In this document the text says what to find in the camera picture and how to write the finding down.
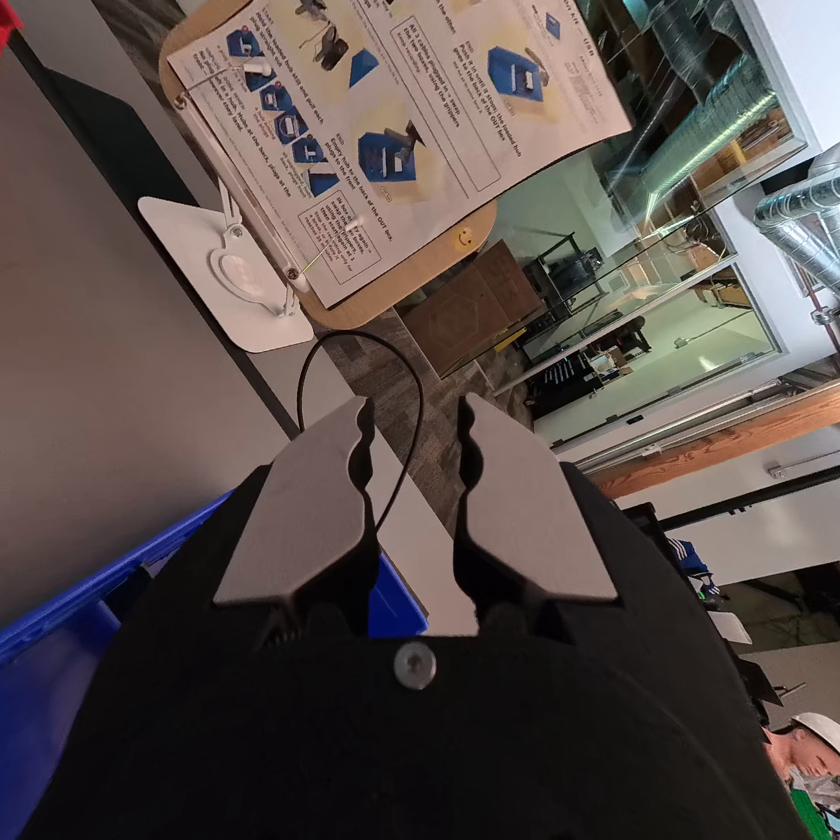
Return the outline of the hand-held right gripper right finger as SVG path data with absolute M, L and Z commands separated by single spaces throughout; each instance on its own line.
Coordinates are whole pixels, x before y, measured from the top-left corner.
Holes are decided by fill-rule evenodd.
M 479 630 L 570 640 L 560 607 L 611 605 L 616 586 L 569 479 L 547 446 L 475 393 L 458 402 L 453 568 Z

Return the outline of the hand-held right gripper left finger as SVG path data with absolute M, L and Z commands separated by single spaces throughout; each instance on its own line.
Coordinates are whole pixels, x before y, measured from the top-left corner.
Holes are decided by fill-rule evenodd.
M 380 548 L 370 496 L 374 405 L 356 396 L 275 458 L 213 598 L 279 606 L 302 625 L 332 605 L 366 637 Z

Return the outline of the blue plastic bin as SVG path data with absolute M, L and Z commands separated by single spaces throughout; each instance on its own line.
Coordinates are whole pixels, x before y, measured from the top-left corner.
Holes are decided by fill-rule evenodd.
M 230 493 L 2 627 L 2 838 L 49 785 L 104 655 L 140 595 Z

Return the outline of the black tool cart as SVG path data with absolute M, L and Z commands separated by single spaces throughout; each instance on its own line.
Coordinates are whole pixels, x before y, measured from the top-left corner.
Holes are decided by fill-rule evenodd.
M 645 317 L 636 317 L 531 378 L 524 402 L 531 420 L 592 396 L 619 379 L 629 354 L 651 351 L 643 334 L 645 324 Z

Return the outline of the blue white striped cloth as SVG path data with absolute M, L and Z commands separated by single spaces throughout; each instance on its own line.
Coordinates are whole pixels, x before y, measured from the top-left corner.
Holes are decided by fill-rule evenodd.
M 667 538 L 668 546 L 679 567 L 694 582 L 701 599 L 707 599 L 718 592 L 707 565 L 700 559 L 694 544 L 674 538 Z

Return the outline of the black shelf unit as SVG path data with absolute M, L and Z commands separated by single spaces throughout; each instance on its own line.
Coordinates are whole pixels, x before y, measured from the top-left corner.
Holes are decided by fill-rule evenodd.
M 603 264 L 601 251 L 579 246 L 574 233 L 563 234 L 537 261 L 544 274 L 543 296 L 551 306 L 567 303 L 594 284 Z

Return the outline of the white board stand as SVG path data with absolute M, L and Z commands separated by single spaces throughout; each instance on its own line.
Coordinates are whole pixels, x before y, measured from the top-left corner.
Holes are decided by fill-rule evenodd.
M 294 287 L 241 221 L 151 196 L 138 208 L 234 345 L 258 354 L 313 339 Z

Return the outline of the white hard hat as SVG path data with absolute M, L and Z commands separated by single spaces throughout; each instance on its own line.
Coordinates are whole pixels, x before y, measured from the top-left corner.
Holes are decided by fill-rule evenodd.
M 808 730 L 839 755 L 839 723 L 821 713 L 806 711 L 791 718 L 791 724 Z

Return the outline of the mannequin head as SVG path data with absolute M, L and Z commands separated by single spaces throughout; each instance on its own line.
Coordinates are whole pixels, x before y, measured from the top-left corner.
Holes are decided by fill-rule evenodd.
M 766 758 L 783 784 L 838 776 L 839 755 L 808 730 L 789 723 L 778 731 L 762 727 L 762 734 Z

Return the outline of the green plastic bin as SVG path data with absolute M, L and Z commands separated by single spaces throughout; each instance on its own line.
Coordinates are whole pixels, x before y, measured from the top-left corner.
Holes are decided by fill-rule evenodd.
M 803 789 L 791 787 L 789 795 L 809 838 L 839 838 L 838 815 L 832 814 L 824 806 L 814 803 L 808 792 Z

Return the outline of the instruction poster board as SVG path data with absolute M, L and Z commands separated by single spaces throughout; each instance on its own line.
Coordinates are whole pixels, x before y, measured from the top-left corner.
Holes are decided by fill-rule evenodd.
M 632 126 L 576 2 L 205 2 L 159 74 L 328 329 L 478 252 L 502 194 Z

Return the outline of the wooden post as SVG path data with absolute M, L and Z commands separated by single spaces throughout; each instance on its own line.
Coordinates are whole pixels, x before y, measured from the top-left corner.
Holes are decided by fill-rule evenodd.
M 654 455 L 639 455 L 618 465 L 585 474 L 611 499 L 619 499 L 669 483 L 806 436 L 839 421 L 839 383 L 786 398 L 776 406 L 756 408 L 739 422 L 696 434 L 685 443 Z

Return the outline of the silver round air duct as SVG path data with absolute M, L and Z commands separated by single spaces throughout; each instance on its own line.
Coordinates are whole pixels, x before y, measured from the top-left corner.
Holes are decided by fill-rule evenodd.
M 754 226 L 818 284 L 839 296 L 839 145 L 813 160 L 808 177 L 755 208 Z

